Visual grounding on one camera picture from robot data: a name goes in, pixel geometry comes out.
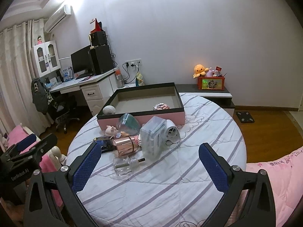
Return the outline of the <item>white bed post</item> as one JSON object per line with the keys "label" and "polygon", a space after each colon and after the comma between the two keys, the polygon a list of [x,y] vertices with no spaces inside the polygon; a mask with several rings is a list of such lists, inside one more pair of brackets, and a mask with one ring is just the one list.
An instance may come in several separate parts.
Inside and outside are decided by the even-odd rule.
{"label": "white bed post", "polygon": [[62,165],[66,164],[67,156],[61,153],[61,150],[58,146],[54,146],[51,149],[51,152]]}

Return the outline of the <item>beige curtain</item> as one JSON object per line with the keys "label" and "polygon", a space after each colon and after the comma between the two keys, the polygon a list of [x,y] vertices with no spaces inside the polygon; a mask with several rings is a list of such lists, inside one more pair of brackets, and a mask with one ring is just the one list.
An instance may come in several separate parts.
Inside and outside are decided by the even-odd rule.
{"label": "beige curtain", "polygon": [[32,103],[31,81],[37,77],[31,49],[44,38],[44,20],[29,20],[1,32],[1,132],[23,124],[40,135],[51,119]]}

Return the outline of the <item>teal clear plastic fan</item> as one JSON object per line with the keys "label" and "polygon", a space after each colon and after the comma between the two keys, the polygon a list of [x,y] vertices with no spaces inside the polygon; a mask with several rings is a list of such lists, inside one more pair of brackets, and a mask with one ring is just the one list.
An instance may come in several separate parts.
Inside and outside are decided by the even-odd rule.
{"label": "teal clear plastic fan", "polygon": [[125,132],[129,135],[138,135],[141,125],[134,116],[129,113],[125,113],[119,118],[117,128],[120,132]]}

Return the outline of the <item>white glass door cabinet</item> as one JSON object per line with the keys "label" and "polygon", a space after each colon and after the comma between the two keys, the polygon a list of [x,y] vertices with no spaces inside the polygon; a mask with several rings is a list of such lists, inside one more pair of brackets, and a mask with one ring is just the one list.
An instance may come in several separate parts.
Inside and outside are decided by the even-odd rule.
{"label": "white glass door cabinet", "polygon": [[43,77],[61,68],[54,40],[33,46],[31,56],[37,77]]}

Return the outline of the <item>orange octopus plush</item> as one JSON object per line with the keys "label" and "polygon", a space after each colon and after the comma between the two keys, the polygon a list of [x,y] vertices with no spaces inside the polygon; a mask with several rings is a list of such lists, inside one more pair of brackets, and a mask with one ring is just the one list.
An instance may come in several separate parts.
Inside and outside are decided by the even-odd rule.
{"label": "orange octopus plush", "polygon": [[197,64],[194,67],[193,79],[195,79],[197,77],[204,77],[208,71],[209,71],[209,68],[205,68],[203,65]]}

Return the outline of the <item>rose gold metal cup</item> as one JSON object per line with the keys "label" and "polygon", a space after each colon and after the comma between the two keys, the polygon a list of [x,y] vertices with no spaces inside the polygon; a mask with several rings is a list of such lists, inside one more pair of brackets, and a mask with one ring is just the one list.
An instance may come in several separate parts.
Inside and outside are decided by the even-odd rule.
{"label": "rose gold metal cup", "polygon": [[140,148],[138,136],[116,138],[113,140],[113,145],[116,147],[119,157],[133,154]]}

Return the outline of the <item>pink storage box black rim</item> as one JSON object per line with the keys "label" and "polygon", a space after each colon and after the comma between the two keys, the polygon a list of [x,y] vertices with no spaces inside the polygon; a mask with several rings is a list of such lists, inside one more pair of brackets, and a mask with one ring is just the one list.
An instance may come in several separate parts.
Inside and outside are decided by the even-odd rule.
{"label": "pink storage box black rim", "polygon": [[116,126],[119,118],[129,113],[140,124],[147,123],[153,116],[170,119],[174,124],[185,124],[185,110],[173,82],[117,89],[104,106],[112,105],[116,114],[97,114],[97,122],[101,129]]}

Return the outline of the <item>black bathroom scale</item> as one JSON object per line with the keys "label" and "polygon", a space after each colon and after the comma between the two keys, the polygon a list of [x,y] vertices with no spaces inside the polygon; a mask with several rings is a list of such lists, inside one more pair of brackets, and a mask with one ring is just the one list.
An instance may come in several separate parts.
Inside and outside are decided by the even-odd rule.
{"label": "black bathroom scale", "polygon": [[243,124],[255,122],[251,114],[247,111],[236,111],[236,116]]}

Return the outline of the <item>black office chair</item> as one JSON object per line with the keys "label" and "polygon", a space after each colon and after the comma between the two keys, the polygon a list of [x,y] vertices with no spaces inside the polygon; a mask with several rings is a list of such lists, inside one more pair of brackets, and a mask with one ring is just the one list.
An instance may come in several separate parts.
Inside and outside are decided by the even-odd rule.
{"label": "black office chair", "polygon": [[53,100],[48,106],[48,114],[56,124],[56,131],[62,127],[64,134],[67,134],[67,127],[74,121],[80,121],[80,118],[76,116],[76,98],[65,94],[52,97]]}

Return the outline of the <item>pink quilt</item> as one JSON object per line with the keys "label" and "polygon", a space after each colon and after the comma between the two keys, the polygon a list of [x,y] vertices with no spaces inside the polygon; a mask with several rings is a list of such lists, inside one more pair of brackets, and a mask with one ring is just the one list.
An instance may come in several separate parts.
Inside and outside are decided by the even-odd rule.
{"label": "pink quilt", "polygon": [[283,226],[302,205],[302,147],[277,160],[248,163],[247,172],[264,169],[270,179],[276,226]]}

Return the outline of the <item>white hair dryer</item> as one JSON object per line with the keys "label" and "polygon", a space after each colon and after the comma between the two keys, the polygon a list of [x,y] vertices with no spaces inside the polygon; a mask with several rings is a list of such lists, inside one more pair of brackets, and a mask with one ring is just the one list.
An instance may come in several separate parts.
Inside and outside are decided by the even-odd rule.
{"label": "white hair dryer", "polygon": [[166,120],[165,144],[177,144],[181,140],[180,133],[176,125],[170,120]]}

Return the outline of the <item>black speaker box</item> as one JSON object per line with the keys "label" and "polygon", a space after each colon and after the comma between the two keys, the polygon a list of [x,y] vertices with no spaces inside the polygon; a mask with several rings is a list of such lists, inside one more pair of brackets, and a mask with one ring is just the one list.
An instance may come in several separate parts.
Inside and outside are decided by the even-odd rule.
{"label": "black speaker box", "polygon": [[107,45],[107,38],[105,31],[95,31],[90,34],[91,45],[94,47]]}

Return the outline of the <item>red paper bag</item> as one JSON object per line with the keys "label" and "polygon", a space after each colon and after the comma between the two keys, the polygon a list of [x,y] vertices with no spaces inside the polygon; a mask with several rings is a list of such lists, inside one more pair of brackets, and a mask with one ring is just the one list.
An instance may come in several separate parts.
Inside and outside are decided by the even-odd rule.
{"label": "red paper bag", "polygon": [[102,23],[101,22],[98,22],[98,20],[95,18],[95,19],[92,19],[90,21],[90,33],[95,33],[97,31],[102,31]]}

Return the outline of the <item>clear glass bottle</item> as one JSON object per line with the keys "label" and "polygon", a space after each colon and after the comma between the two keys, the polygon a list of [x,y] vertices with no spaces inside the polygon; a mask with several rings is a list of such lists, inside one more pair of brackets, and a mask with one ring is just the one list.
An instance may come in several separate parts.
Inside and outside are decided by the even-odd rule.
{"label": "clear glass bottle", "polygon": [[141,162],[144,162],[145,158],[129,157],[116,157],[113,159],[113,168],[117,176],[122,176],[131,173],[135,170]]}

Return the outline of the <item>clear plastic storage box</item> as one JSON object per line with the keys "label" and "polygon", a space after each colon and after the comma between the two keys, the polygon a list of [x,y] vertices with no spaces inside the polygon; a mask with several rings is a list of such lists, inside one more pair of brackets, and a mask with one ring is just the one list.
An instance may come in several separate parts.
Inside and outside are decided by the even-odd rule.
{"label": "clear plastic storage box", "polygon": [[154,116],[140,129],[140,146],[148,160],[160,156],[166,141],[166,124],[166,119]]}

